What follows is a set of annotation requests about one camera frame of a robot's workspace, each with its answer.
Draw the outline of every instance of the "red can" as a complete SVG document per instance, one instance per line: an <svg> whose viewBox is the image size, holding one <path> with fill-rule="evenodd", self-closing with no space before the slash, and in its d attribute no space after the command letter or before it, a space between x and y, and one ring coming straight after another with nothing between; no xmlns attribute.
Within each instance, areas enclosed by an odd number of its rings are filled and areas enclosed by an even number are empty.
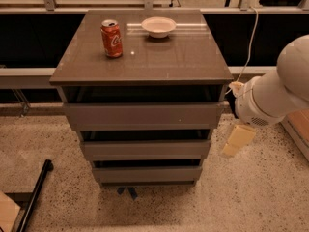
<svg viewBox="0 0 309 232"><path fill-rule="evenodd" d="M111 58L118 58L123 54L123 43L117 20L106 19L101 25L101 33L105 54Z"/></svg>

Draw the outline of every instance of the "cabinet top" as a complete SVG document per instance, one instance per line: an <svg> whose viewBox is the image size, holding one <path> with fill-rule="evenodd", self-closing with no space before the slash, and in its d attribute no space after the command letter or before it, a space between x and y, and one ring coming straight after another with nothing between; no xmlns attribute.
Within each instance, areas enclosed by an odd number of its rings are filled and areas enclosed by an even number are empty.
<svg viewBox="0 0 309 232"><path fill-rule="evenodd" d="M176 29L154 39L141 27L152 16L172 18ZM123 55L104 53L101 23L120 26ZM50 83L71 85L223 84L232 80L199 10L100 10L86 13Z"/></svg>

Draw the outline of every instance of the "concrete floor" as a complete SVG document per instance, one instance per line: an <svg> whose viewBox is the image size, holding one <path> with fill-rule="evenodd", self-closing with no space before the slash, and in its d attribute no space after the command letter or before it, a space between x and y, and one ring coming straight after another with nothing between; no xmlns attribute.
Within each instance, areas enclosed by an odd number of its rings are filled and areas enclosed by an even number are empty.
<svg viewBox="0 0 309 232"><path fill-rule="evenodd" d="M223 114L195 187L101 189L59 104L0 105L0 189L32 191L53 161L28 231L309 231L309 163L283 127L258 130L235 157L221 150L234 123Z"/></svg>

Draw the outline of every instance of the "drawer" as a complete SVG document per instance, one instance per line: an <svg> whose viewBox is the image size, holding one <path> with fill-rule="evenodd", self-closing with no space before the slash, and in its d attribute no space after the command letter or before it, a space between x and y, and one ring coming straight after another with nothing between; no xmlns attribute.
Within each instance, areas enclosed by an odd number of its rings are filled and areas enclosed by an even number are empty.
<svg viewBox="0 0 309 232"><path fill-rule="evenodd" d="M81 149L88 161L122 160L201 160L211 143L201 141L133 141L82 142Z"/></svg>
<svg viewBox="0 0 309 232"><path fill-rule="evenodd" d="M64 104L75 131L216 128L222 102L195 104Z"/></svg>
<svg viewBox="0 0 309 232"><path fill-rule="evenodd" d="M200 178L201 172L202 167L93 169L97 182L115 186L180 182L193 184Z"/></svg>

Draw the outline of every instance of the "white bowl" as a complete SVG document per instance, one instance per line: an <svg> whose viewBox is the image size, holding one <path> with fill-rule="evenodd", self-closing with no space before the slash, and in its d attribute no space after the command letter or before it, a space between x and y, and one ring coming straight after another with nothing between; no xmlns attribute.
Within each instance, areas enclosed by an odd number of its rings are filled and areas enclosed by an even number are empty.
<svg viewBox="0 0 309 232"><path fill-rule="evenodd" d="M142 22L149 35L154 38L164 38L176 28L176 22L165 17L151 17Z"/></svg>

